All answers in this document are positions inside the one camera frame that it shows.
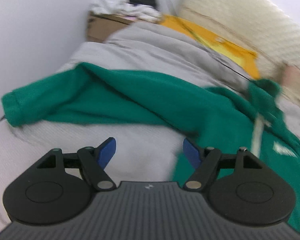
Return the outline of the yellow pillow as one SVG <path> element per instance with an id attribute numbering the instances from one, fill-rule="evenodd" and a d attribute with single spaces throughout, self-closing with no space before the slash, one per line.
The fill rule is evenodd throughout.
<path id="1" fill-rule="evenodd" d="M 256 65 L 256 52 L 245 49 L 200 25 L 176 16 L 166 14 L 160 24 L 183 33 L 200 44 L 228 57 L 243 68 L 253 79 L 261 77 Z"/>

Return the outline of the pile of clothes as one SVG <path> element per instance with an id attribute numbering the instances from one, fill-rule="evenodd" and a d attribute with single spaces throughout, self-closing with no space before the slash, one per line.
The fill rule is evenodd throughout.
<path id="1" fill-rule="evenodd" d="M 162 20 L 157 0 L 92 0 L 90 12 L 94 15 L 134 17 L 152 23 Z"/>

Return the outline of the plaid pillow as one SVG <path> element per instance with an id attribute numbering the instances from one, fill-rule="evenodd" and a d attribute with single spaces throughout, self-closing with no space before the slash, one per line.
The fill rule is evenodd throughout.
<path id="1" fill-rule="evenodd" d="M 279 70 L 282 95 L 300 107 L 300 68 L 284 62 Z"/>

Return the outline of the cardboard box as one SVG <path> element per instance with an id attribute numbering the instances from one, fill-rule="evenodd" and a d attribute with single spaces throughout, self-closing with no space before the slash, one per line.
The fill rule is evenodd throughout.
<path id="1" fill-rule="evenodd" d="M 86 41 L 103 43 L 112 33 L 129 26 L 135 21 L 136 19 L 133 17 L 94 15 L 91 12 L 87 20 Z"/>

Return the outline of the cream quilted headboard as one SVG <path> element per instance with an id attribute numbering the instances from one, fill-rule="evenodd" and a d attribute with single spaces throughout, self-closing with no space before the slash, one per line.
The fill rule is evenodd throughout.
<path id="1" fill-rule="evenodd" d="M 183 0 L 179 15 L 255 52 L 246 70 L 255 79 L 282 63 L 300 69 L 300 27 L 269 0 Z"/>

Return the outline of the grey bed sheet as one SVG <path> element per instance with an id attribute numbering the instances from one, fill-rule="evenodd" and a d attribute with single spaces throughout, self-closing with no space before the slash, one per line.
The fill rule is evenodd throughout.
<path id="1" fill-rule="evenodd" d="M 150 23 L 134 23 L 104 43 L 83 43 L 55 74 L 82 62 L 109 70 L 162 73 L 202 88 L 223 87 L 243 98 L 248 83 L 255 81 L 226 56 L 184 34 Z M 300 140 L 300 107 L 287 100 L 279 87 L 278 107 L 286 126 Z M 117 143 L 116 153 L 106 166 L 116 184 L 127 180 L 183 184 L 193 172 L 182 154 L 182 143 L 188 136 L 167 126 L 41 120 L 14 127 L 4 113 L 0 121 L 0 232 L 11 222 L 2 198 L 12 181 L 52 148 L 76 152 L 85 146 L 97 146 L 108 137 Z"/>

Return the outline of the green and white hoodie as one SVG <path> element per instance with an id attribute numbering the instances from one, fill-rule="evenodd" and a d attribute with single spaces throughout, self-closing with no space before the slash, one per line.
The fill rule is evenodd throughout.
<path id="1" fill-rule="evenodd" d="M 170 127 L 199 146 L 224 152 L 260 145 L 255 154 L 296 193 L 289 225 L 300 230 L 300 140 L 278 107 L 277 83 L 250 81 L 243 98 L 223 87 L 202 88 L 149 71 L 109 70 L 82 62 L 2 97 L 14 127 L 41 120 L 71 124 Z"/>

